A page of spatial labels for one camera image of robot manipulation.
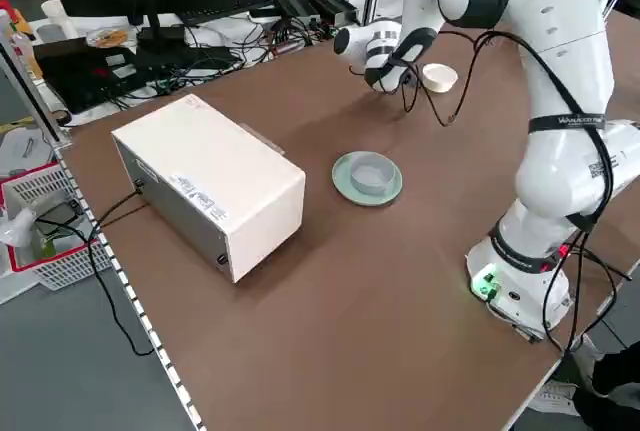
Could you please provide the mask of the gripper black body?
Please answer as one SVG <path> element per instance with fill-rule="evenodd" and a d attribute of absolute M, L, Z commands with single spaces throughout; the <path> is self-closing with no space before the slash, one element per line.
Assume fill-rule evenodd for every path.
<path fill-rule="evenodd" d="M 366 46 L 365 82 L 374 90 L 391 93 L 434 41 L 434 30 L 417 28 L 404 39 L 398 31 L 376 31 Z"/>

